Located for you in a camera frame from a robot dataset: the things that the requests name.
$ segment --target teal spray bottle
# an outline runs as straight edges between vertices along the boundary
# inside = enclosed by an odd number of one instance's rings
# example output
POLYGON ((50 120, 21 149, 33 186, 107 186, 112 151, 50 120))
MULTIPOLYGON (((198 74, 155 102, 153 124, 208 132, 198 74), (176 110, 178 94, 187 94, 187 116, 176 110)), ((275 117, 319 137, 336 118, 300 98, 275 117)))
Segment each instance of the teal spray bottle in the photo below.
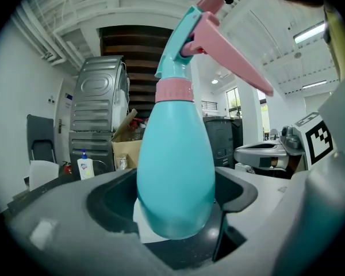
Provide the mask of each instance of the teal spray bottle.
POLYGON ((141 145, 137 169, 142 213, 159 236, 183 239, 206 224, 214 202, 215 173, 207 132, 193 100, 186 66, 205 53, 267 95, 273 89, 219 32, 214 16, 224 0, 200 0, 171 37, 156 77, 156 105, 141 145))

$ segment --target white ceiling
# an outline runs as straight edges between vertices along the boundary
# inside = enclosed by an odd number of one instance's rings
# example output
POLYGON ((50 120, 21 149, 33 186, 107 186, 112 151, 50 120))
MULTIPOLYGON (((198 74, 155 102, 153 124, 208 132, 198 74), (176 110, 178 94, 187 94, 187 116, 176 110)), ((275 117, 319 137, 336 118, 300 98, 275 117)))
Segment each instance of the white ceiling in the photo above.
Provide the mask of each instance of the white ceiling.
MULTIPOLYGON (((196 1, 24 0, 13 17, 45 59, 53 65, 68 65, 76 73, 84 58, 100 55, 99 28, 140 24, 174 29, 196 1)), ((280 93, 303 94, 303 85, 325 79, 326 85, 307 89, 307 95, 336 88, 338 77, 323 35, 300 44, 293 40, 294 35, 324 19, 322 8, 280 0, 235 0, 217 16, 226 37, 280 93), (297 52, 301 53, 299 59, 294 57, 297 52)), ((215 89, 230 79, 223 79, 215 89)))

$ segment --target wooden panel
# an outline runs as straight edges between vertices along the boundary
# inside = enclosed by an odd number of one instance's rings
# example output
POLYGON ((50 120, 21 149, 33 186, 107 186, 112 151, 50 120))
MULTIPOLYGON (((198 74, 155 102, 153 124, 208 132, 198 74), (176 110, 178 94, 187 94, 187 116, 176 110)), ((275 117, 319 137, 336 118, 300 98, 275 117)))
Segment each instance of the wooden panel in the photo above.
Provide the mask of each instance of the wooden panel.
POLYGON ((148 85, 131 85, 129 91, 134 92, 156 92, 156 86, 148 85))
POLYGON ((130 80, 137 80, 137 81, 158 81, 159 79, 156 78, 153 74, 137 74, 135 72, 130 72, 129 74, 130 80))
POLYGON ((115 34, 139 34, 139 35, 153 35, 153 36, 163 36, 170 37, 173 30, 166 28, 159 28, 157 26, 146 26, 146 25, 118 25, 118 26, 108 26, 102 28, 103 36, 110 36, 115 34))
POLYGON ((140 102, 155 102, 154 95, 130 95, 130 101, 140 101, 140 102))
POLYGON ((144 59, 153 62, 159 62, 161 59, 161 54, 159 53, 147 53, 147 52, 104 52, 104 55, 123 55, 125 59, 144 59))
POLYGON ((106 46, 103 50, 105 53, 119 52, 120 54, 123 54, 124 52, 143 52, 143 53, 162 54, 164 48, 142 46, 142 45, 115 45, 115 46, 106 46))
POLYGON ((104 45, 145 45, 164 48, 168 37, 150 34, 113 34, 103 37, 104 45))
POLYGON ((129 109, 152 110, 155 104, 129 104, 129 109))
POLYGON ((149 67, 149 68, 157 68, 159 66, 159 62, 152 62, 148 60, 126 60, 125 61, 126 67, 149 67))

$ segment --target door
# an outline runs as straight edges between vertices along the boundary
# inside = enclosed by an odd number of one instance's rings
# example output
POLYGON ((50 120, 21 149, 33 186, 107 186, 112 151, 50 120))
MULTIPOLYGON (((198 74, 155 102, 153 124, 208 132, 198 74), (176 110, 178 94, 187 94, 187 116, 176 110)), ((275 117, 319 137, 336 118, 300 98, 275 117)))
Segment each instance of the door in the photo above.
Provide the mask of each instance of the door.
POLYGON ((63 79, 56 104, 55 113, 55 154, 59 165, 70 162, 69 130, 72 98, 74 96, 75 81, 63 79))

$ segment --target fluorescent light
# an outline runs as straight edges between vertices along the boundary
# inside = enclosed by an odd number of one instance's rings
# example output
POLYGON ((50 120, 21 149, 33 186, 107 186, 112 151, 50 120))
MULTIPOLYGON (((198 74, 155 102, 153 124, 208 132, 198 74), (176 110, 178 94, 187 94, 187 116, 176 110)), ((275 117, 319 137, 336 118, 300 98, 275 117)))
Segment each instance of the fluorescent light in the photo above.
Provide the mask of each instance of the fluorescent light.
POLYGON ((299 34, 296 34, 294 36, 295 43, 303 42, 306 39, 309 39, 310 37, 313 37, 321 32, 324 31, 326 24, 324 22, 320 22, 319 24, 311 27, 310 29, 307 29, 299 34))
POLYGON ((315 86, 322 85, 322 84, 326 84, 326 83, 327 83, 327 81, 326 81, 326 80, 323 80, 323 81, 321 81, 321 82, 317 82, 317 83, 314 83, 314 84, 305 85, 305 86, 303 86, 303 89, 315 87, 315 86))

